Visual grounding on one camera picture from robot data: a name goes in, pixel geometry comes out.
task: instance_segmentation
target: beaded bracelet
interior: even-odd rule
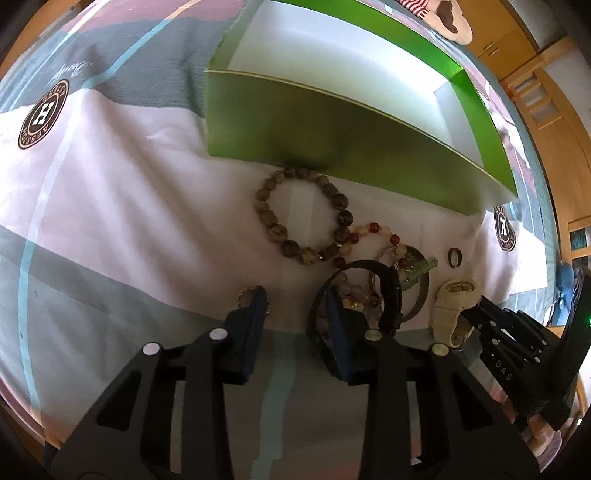
[[[400,243],[400,237],[395,233],[392,233],[392,230],[387,226],[381,226],[377,222],[371,222],[368,225],[359,225],[353,229],[353,232],[349,235],[349,242],[347,245],[344,245],[340,250],[340,256],[335,258],[334,265],[336,268],[345,268],[347,265],[347,260],[344,257],[347,257],[351,251],[351,245],[356,245],[359,243],[362,237],[368,236],[370,233],[385,236],[388,238],[389,242],[393,246],[402,245]],[[400,255],[400,261],[402,264],[400,265],[401,268],[405,268],[407,266],[407,260],[404,258],[406,252]]]
[[[363,313],[369,327],[378,328],[379,318],[384,311],[382,307],[383,299],[379,295],[368,294],[363,291],[361,285],[350,283],[345,272],[338,273],[331,284],[339,288],[339,295],[344,308]],[[324,296],[317,311],[316,329],[322,337],[328,338],[329,327],[326,296]]]
[[[320,250],[320,252],[316,252],[310,247],[301,248],[296,241],[290,240],[287,228],[278,223],[275,213],[269,208],[267,200],[271,196],[271,192],[285,179],[293,178],[316,183],[330,199],[332,206],[339,211],[336,216],[339,226],[333,233],[334,242]],[[337,187],[330,182],[327,176],[320,175],[316,171],[303,167],[287,167],[284,170],[277,170],[270,178],[263,182],[262,188],[256,191],[255,210],[259,215],[261,223],[267,230],[267,238],[273,243],[281,244],[281,252],[285,257],[295,258],[302,265],[313,265],[317,261],[325,262],[336,255],[346,252],[347,249],[350,252],[348,242],[351,232],[348,227],[353,223],[353,214],[346,210],[348,206],[349,199],[342,193],[339,193]],[[337,268],[341,268],[339,266],[341,260],[339,259],[342,259],[342,257],[336,257],[333,261]]]

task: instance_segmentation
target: bed sheet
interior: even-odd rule
[[[366,390],[331,380],[302,335],[332,268],[305,269],[265,239],[251,199],[273,166],[206,151],[203,68],[241,4],[100,0],[0,83],[1,393],[59,445],[143,344],[191,342],[219,325],[240,289],[262,284],[272,306],[256,372],[247,387],[228,388],[236,477],[354,478]],[[69,95],[59,120],[37,145],[20,149],[25,117],[60,79]],[[496,88],[488,85],[485,101]],[[504,100],[504,110],[490,102],[518,183],[519,200],[507,206],[514,252],[500,249],[490,212],[465,217],[333,181],[356,223],[389,225],[440,260],[432,285],[469,275],[497,303],[516,302],[540,319],[554,289],[544,261],[556,247],[556,230],[543,219],[547,190],[518,116]],[[312,185],[285,184],[272,202],[301,244],[330,236],[332,211]],[[364,241],[354,258],[382,246]],[[446,265],[450,247],[464,252],[458,271]],[[435,292],[405,325],[404,343],[431,342]]]

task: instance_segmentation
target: pink fabric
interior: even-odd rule
[[[0,395],[10,407],[10,409],[17,415],[17,417],[33,432],[35,432],[42,439],[45,438],[45,431],[28,412],[28,406],[25,401],[20,401],[20,395],[13,392],[8,384],[0,377]]]
[[[398,0],[398,2],[400,2],[404,8],[420,18],[424,18],[429,12],[427,9],[429,0]]]

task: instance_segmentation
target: beige watch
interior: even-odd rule
[[[460,347],[474,327],[460,314],[480,302],[482,289],[472,278],[461,278],[444,283],[437,292],[431,311],[433,336],[452,348]]]

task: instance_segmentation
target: gray stripe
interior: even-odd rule
[[[74,77],[72,72],[65,72],[59,78],[68,79],[70,94],[77,91],[88,78],[103,72],[157,24],[158,21],[138,21],[73,35],[33,78],[15,108],[36,103],[51,88],[52,78],[60,68],[91,62],[92,65],[80,69]],[[229,24],[230,21],[174,19],[150,42],[150,48],[138,50],[116,75],[96,90],[124,105],[180,107],[204,116],[203,71]],[[46,42],[9,82],[2,84],[0,113],[10,107],[11,92],[24,87],[29,76],[62,38],[60,32]]]
[[[23,247],[22,237],[0,227],[2,376],[26,398],[16,330]],[[41,247],[31,264],[29,314],[31,360],[47,414],[43,422],[60,437],[70,433],[143,344],[183,345],[219,324]]]

